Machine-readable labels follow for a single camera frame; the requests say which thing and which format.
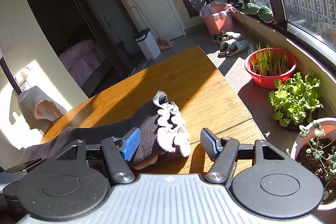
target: green knitted item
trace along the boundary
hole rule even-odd
[[[244,6],[244,11],[247,14],[255,15],[259,10],[259,6],[254,3],[246,3]]]
[[[259,8],[258,17],[266,23],[271,23],[274,21],[272,10],[265,5]]]

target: red bowl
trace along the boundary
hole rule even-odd
[[[278,75],[278,76],[262,76],[262,75],[258,75],[254,72],[251,71],[251,58],[256,59],[256,54],[259,51],[265,51],[265,48],[262,48],[258,51],[255,51],[253,53],[251,53],[247,59],[245,60],[245,69],[247,70],[247,72],[252,76],[252,79],[255,81],[255,83],[263,88],[266,89],[276,89],[275,85],[274,85],[274,81],[276,79],[280,79],[281,82],[285,82],[288,78],[291,78],[295,72],[296,69],[296,58],[295,56],[284,49],[281,48],[269,48],[272,52],[275,51],[279,51],[279,52],[285,52],[288,58],[288,66],[291,68],[289,71],[287,71],[286,73],[282,74],[282,75]]]

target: pink bucket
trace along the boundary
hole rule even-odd
[[[209,33],[211,35],[219,34],[221,31],[229,32],[233,29],[231,14],[228,11],[226,17],[223,17],[221,14],[218,20],[215,20],[212,14],[220,13],[226,9],[227,3],[219,3],[212,5],[211,3],[202,7],[202,10],[199,12],[199,15],[203,18],[204,23],[206,24]]]

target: metal screw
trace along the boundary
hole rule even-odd
[[[115,180],[120,183],[125,183],[133,178],[133,176],[130,173],[117,173],[114,176]]]
[[[224,175],[220,172],[211,172],[207,174],[207,178],[212,181],[220,181],[224,178]]]

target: pink bed sheet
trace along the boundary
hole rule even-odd
[[[61,53],[59,59],[76,83],[82,87],[90,75],[103,63],[106,55],[98,43],[88,39]]]

